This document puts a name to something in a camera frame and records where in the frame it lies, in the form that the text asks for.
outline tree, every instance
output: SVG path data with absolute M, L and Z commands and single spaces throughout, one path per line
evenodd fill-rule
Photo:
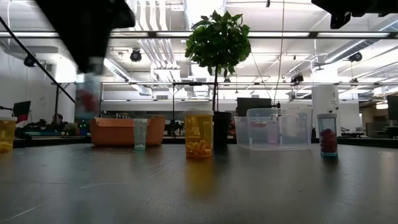
M 216 11 L 192 26 L 193 34 L 189 36 L 185 57 L 197 62 L 199 67 L 207 67 L 210 75 L 215 67 L 213 90 L 213 111 L 215 111 L 218 74 L 224 70 L 224 77 L 235 72 L 235 66 L 245 61 L 251 53 L 248 39 L 250 27 L 242 25 L 242 14 L 231 16 L 227 11 L 223 16 Z

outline black plant pot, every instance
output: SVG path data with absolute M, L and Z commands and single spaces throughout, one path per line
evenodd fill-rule
M 217 147 L 225 147 L 228 143 L 229 126 L 231 124 L 231 113 L 229 112 L 214 112 L 214 135 L 213 144 L 215 149 Z

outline gray table surface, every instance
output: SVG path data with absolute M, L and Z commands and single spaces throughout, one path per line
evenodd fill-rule
M 0 223 L 398 223 L 397 149 L 228 147 L 16 149 L 0 155 Z

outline computer monitor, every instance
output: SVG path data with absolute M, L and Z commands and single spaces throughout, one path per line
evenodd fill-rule
M 272 108 L 272 100 L 265 98 L 238 98 L 238 116 L 246 116 L 248 109 Z
M 27 121 L 30 112 L 30 101 L 15 103 L 12 108 L 13 115 L 17 118 L 17 123 Z
M 388 119 L 398 120 L 398 96 L 387 96 Z

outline jar with red items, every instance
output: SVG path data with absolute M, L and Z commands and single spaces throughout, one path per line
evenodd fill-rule
M 337 156 L 337 114 L 318 114 L 319 143 L 322 156 Z

